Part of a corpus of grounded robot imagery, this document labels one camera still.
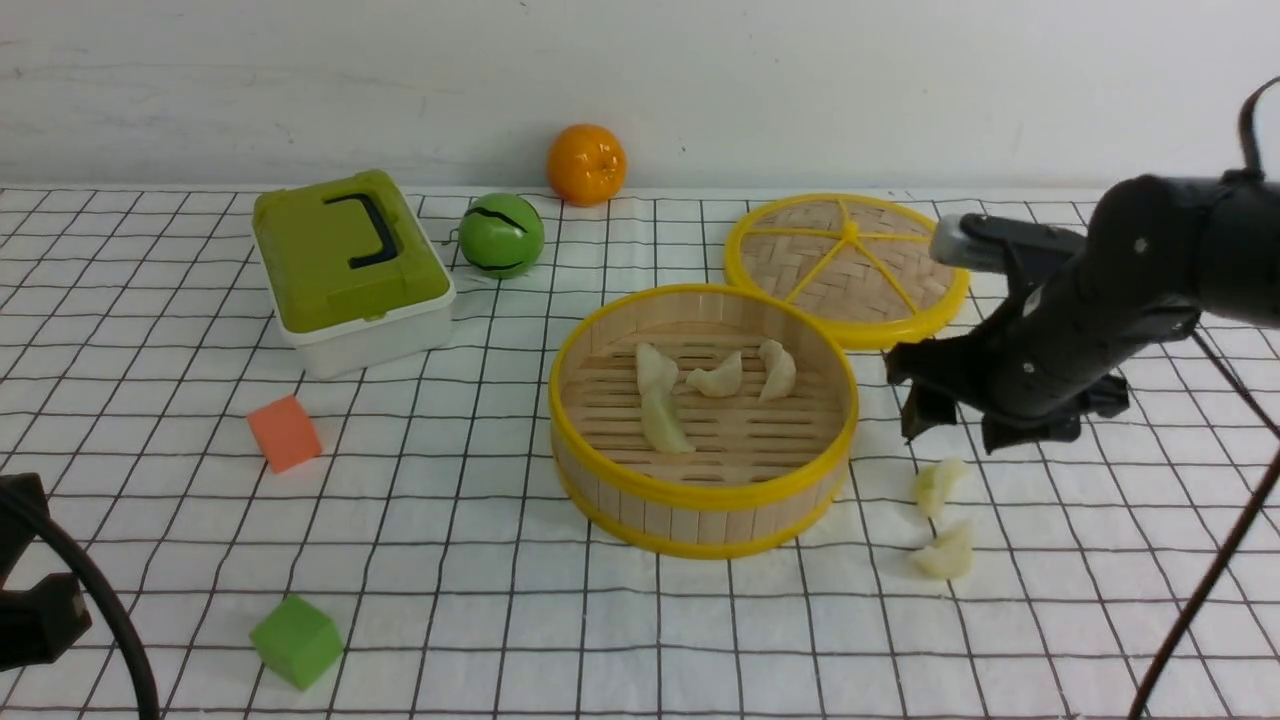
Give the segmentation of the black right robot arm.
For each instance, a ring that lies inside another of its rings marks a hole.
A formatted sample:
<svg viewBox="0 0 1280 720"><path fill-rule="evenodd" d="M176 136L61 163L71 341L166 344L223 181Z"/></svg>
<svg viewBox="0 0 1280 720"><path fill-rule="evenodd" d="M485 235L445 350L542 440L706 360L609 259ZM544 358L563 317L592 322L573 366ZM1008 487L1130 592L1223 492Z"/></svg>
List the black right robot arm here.
<svg viewBox="0 0 1280 720"><path fill-rule="evenodd" d="M1071 442L1084 416L1129 406L1117 368L1188 338L1201 315L1277 325L1277 186L1139 176L1110 188L1084 234L980 213L940 220L931 258L1004 275L1006 299L978 327L893 346L891 384L909 383L901 434L982 415L987 452Z"/></svg>

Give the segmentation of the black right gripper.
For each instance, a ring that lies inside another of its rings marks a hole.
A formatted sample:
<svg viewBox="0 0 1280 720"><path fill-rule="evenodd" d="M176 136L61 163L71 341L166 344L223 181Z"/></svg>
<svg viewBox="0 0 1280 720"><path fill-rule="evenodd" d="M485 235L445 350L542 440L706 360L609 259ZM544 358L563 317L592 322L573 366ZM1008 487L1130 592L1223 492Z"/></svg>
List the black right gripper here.
<svg viewBox="0 0 1280 720"><path fill-rule="evenodd" d="M1112 419L1129 409L1121 364L1188 337L1199 318L1194 304L1160 288L1139 264L1080 255L1042 284L1012 290L969 333L888 352L890 382L911 386L901 437L911 443L954 427L966 405L982 416L987 454L1074 442L1084 416Z"/></svg>

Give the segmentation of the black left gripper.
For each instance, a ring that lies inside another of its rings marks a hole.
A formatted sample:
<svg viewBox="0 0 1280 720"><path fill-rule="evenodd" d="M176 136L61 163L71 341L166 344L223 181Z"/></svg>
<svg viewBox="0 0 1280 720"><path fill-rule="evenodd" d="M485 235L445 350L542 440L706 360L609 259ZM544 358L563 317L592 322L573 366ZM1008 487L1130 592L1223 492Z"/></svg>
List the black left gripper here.
<svg viewBox="0 0 1280 720"><path fill-rule="evenodd" d="M3 475L3 495L29 501L46 519L49 502L36 473ZM1 520L1 670L55 662L91 626L81 584L69 571L52 573L24 591L5 582L36 534L3 510Z"/></svg>

